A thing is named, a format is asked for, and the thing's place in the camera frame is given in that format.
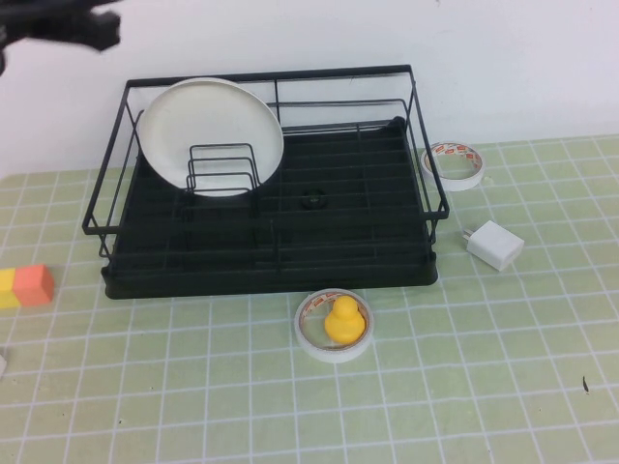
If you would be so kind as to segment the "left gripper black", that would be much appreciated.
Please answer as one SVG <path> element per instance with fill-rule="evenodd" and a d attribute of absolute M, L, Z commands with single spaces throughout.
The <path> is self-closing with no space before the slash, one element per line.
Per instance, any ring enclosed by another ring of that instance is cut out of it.
<path fill-rule="evenodd" d="M 1 46 L 25 39 L 65 44 L 86 44 L 80 30 L 96 1 L 2 1 Z M 115 12 L 104 12 L 93 17 L 98 51 L 109 49 L 120 42 L 121 18 Z"/>

